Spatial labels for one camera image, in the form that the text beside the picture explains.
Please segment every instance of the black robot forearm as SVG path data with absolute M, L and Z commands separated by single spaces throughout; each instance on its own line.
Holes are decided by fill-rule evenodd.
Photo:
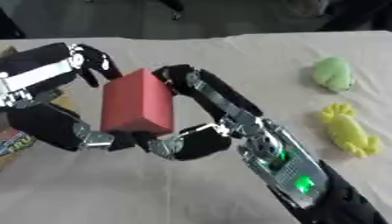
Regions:
M 328 191 L 314 206 L 295 208 L 272 191 L 302 224 L 387 224 L 380 213 L 353 186 L 324 161 L 319 162 L 329 178 Z

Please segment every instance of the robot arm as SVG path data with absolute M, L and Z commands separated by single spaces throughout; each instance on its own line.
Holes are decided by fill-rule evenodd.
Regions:
M 193 98 L 214 120 L 160 140 L 145 132 L 94 131 L 75 113 L 48 103 L 48 95 L 76 74 L 96 87 L 98 82 L 90 68 L 109 80 L 121 77 L 108 55 L 89 46 L 65 44 L 23 53 L 0 60 L 0 106 L 8 111 L 10 124 L 16 129 L 69 151 L 114 151 L 138 144 L 162 158 L 177 160 L 224 151 L 231 138 L 237 138 L 244 142 L 238 151 L 245 164 L 301 223 L 387 223 L 339 174 L 314 159 L 287 129 L 265 119 L 256 105 L 206 70 L 180 65 L 154 72 L 173 95 Z M 59 55 L 52 58 L 52 53 Z
M 336 171 L 314 159 L 287 129 L 263 118 L 257 106 L 218 77 L 189 66 L 167 67 L 154 74 L 174 93 L 190 96 L 200 104 L 216 122 L 211 124 L 216 125 L 212 126 L 215 135 L 245 140 L 238 147 L 243 161 L 299 222 L 387 223 Z M 218 149 L 209 148 L 211 153 Z M 181 151 L 187 148 L 176 149 L 173 154 Z

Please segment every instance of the white table surface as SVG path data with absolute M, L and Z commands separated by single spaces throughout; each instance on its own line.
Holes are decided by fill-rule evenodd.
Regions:
M 0 41 L 19 50 L 58 39 Z M 257 34 L 201 40 L 66 39 L 109 53 L 125 73 L 140 67 L 189 63 L 218 74 L 288 127 L 392 221 L 392 35 L 385 31 Z M 344 57 L 356 85 L 330 94 L 306 72 L 316 60 Z M 101 92 L 82 80 L 66 87 L 83 118 L 99 126 Z M 328 140 L 315 113 L 351 103 L 385 151 L 349 157 Z M 193 101 L 176 99 L 177 129 L 211 119 Z M 70 153 L 37 143 L 0 173 L 2 224 L 220 224 L 296 223 L 233 146 L 191 162 L 169 162 L 139 148 Z

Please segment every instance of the yellow plush crab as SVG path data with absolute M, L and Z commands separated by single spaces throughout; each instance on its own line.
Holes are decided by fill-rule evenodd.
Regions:
M 332 141 L 341 149 L 353 153 L 359 158 L 381 151 L 378 136 L 368 136 L 365 130 L 355 121 L 355 111 L 348 104 L 333 104 L 324 108 L 321 119 L 327 125 Z

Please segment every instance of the red foam block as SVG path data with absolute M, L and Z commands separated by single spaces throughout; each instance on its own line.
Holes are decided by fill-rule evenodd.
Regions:
M 107 83 L 103 88 L 101 130 L 172 133 L 172 93 L 147 69 Z

